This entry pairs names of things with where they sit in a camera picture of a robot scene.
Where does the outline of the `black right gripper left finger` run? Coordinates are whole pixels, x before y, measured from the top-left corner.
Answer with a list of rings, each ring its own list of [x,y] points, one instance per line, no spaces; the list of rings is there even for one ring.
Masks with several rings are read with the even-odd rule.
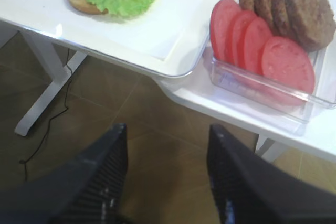
[[[127,126],[116,124],[50,174],[1,192],[1,223],[129,223],[119,213]]]

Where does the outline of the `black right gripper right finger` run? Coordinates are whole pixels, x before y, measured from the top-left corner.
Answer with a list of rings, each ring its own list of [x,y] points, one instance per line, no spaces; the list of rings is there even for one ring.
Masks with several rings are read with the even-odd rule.
[[[335,223],[335,195],[257,156],[219,124],[209,127],[207,171],[221,223]]]

